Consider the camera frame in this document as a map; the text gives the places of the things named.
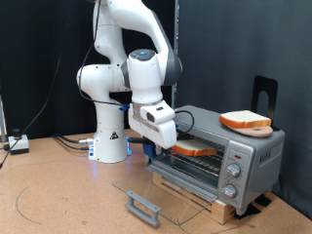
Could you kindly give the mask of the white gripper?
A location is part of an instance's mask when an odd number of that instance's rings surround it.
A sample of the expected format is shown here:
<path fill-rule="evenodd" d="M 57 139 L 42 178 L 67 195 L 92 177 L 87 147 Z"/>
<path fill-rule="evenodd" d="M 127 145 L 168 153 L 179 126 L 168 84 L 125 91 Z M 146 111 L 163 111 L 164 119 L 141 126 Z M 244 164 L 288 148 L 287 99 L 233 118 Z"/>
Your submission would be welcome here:
<path fill-rule="evenodd" d="M 128 116 L 134 131 L 158 144 L 156 155 L 162 154 L 162 147 L 167 149 L 176 144 L 176 114 L 164 100 L 148 105 L 131 103 Z"/>

